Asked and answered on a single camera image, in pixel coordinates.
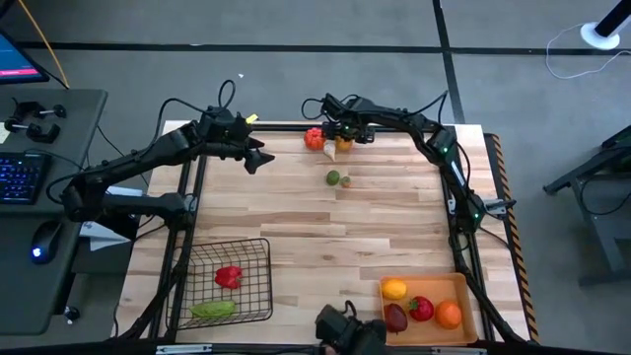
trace black wire basket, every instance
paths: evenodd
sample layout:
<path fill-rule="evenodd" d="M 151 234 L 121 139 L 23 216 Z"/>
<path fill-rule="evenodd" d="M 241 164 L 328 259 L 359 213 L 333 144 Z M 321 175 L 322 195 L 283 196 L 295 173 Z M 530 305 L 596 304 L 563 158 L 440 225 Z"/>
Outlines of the black wire basket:
<path fill-rule="evenodd" d="M 178 248 L 175 255 L 180 255 L 180 252 L 181 248 Z M 222 288 L 215 282 L 215 272 L 226 266 L 242 269 L 240 288 Z M 210 301 L 234 301 L 236 309 L 229 316 L 221 318 L 193 316 L 191 307 Z M 169 318 L 173 305 L 169 301 L 167 305 Z M 272 313 L 272 273 L 267 239 L 191 247 L 177 330 L 268 320 Z"/>

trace yellow black warning tape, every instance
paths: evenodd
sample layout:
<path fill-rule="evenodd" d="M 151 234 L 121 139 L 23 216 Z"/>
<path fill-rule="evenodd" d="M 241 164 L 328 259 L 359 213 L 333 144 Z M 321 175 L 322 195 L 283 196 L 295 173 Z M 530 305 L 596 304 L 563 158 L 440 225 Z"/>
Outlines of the yellow black warning tape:
<path fill-rule="evenodd" d="M 500 175 L 500 181 L 502 182 L 502 188 L 504 190 L 504 197 L 506 199 L 512 199 L 511 190 L 509 189 L 508 177 L 506 175 L 506 168 L 504 165 L 504 155 L 502 154 L 502 145 L 500 144 L 500 138 L 491 134 L 493 143 L 495 145 L 495 154 L 497 156 L 497 166 Z M 510 235 L 509 237 L 513 242 L 513 252 L 516 262 L 517 278 L 522 294 L 522 302 L 524 303 L 524 311 L 526 314 L 526 323 L 528 332 L 530 333 L 530 339 L 539 342 L 539 332 L 536 326 L 536 320 L 534 316 L 534 307 L 532 306 L 532 298 L 530 297 L 530 290 L 528 289 L 528 276 L 526 274 L 526 264 L 524 263 L 524 256 L 522 254 L 522 244 L 520 243 L 520 233 L 517 229 L 517 223 L 515 222 L 515 214 L 513 208 L 508 209 L 508 224 Z"/>

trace orange container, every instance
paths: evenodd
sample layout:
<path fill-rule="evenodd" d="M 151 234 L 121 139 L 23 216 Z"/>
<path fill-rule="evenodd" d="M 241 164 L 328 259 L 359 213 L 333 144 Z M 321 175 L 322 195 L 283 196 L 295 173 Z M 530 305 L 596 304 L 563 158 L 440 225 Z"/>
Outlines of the orange container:
<path fill-rule="evenodd" d="M 384 298 L 382 285 L 389 279 L 399 279 L 407 285 L 407 294 L 400 300 Z M 399 334 L 388 332 L 387 345 L 464 345 L 477 340 L 473 311 L 468 297 L 466 279 L 460 273 L 419 276 L 387 276 L 383 277 L 379 287 L 382 299 L 382 319 L 386 319 L 384 307 L 389 304 L 400 305 L 407 315 L 407 329 Z M 409 315 L 409 302 L 416 296 L 430 300 L 434 308 L 445 300 L 457 302 L 462 311 L 462 323 L 453 330 L 438 325 L 435 317 L 427 321 L 417 321 Z"/>

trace black keyboard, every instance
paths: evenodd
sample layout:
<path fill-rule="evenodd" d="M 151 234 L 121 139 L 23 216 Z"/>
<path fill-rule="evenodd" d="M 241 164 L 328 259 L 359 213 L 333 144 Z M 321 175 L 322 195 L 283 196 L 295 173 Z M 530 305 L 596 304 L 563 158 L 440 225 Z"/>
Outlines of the black keyboard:
<path fill-rule="evenodd" d="M 0 152 L 0 204 L 34 204 L 49 165 L 47 155 Z"/>

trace wooden table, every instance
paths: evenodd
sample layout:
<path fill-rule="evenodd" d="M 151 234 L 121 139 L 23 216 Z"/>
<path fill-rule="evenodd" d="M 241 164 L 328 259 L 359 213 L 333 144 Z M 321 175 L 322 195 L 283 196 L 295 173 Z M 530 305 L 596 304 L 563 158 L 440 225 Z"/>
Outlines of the wooden table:
<path fill-rule="evenodd" d="M 168 121 L 165 132 L 184 123 Z M 470 185 L 483 198 L 495 198 L 482 128 L 457 125 L 456 133 L 471 161 Z M 276 160 L 249 176 L 243 162 L 211 158 L 193 243 L 266 238 L 274 314 L 263 322 L 179 331 L 178 342 L 316 343 L 314 322 L 325 304 L 343 308 L 350 299 L 360 319 L 380 318 L 382 276 L 454 271 L 437 168 L 406 134 L 378 133 L 374 144 L 355 145 L 335 163 L 308 151 L 299 132 L 252 136 Z M 350 176 L 352 187 L 326 185 L 332 169 Z M 155 169 L 149 193 L 176 191 L 180 171 Z M 486 218 L 482 225 L 506 238 L 501 222 Z M 156 293 L 166 239 L 164 229 L 134 246 L 117 312 L 121 332 Z M 489 298 L 515 332 L 530 339 L 511 253 L 483 232 L 476 239 Z M 479 307 L 470 299 L 482 337 Z"/>

